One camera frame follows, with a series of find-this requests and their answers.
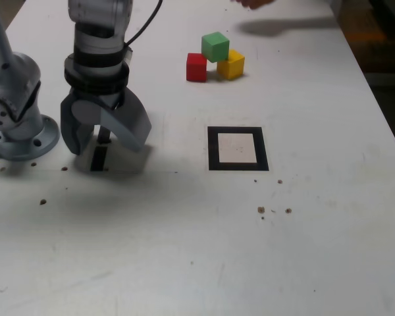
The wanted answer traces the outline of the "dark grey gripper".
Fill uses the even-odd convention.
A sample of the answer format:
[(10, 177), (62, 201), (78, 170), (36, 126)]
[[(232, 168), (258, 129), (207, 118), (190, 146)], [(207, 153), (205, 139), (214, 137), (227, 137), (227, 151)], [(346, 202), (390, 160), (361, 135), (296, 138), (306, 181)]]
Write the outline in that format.
[(141, 151), (151, 131), (151, 122), (138, 97), (125, 88), (124, 93), (98, 98), (101, 108), (72, 88), (62, 101), (61, 134), (70, 152), (83, 153), (98, 123), (110, 130), (125, 148)]

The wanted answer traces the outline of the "person's hand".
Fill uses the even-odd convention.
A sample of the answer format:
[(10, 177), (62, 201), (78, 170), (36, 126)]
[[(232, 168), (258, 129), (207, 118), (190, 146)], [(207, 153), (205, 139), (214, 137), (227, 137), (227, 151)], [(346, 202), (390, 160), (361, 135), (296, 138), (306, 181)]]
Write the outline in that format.
[(239, 3), (243, 8), (257, 10), (274, 3), (275, 0), (232, 0), (232, 2)]

